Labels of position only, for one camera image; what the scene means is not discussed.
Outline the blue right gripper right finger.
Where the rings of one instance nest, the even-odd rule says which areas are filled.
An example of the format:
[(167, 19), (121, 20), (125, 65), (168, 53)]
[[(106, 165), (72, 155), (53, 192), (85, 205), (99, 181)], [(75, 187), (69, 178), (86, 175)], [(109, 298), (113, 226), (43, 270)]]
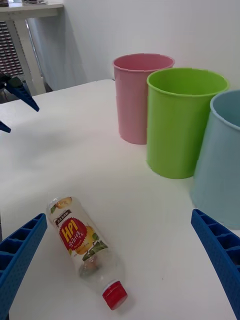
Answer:
[(240, 319), (240, 238), (199, 209), (191, 225), (200, 239), (237, 319)]

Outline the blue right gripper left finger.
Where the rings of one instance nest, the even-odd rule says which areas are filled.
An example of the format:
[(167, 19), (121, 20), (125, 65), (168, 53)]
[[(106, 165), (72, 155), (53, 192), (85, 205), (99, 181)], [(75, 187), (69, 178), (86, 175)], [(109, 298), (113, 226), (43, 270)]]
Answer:
[(0, 243), (2, 320), (9, 319), (9, 310), (47, 227), (46, 215), (41, 213)]

